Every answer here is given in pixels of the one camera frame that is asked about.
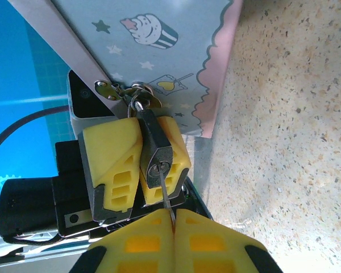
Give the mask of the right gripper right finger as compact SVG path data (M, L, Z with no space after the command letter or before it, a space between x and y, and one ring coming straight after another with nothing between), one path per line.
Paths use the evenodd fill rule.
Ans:
M259 241L190 210L176 212L175 272L281 272Z

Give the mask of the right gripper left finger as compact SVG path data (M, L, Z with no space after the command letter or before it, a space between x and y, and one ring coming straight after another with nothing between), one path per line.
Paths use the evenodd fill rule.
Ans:
M93 242L70 272L173 272L174 233L168 209Z

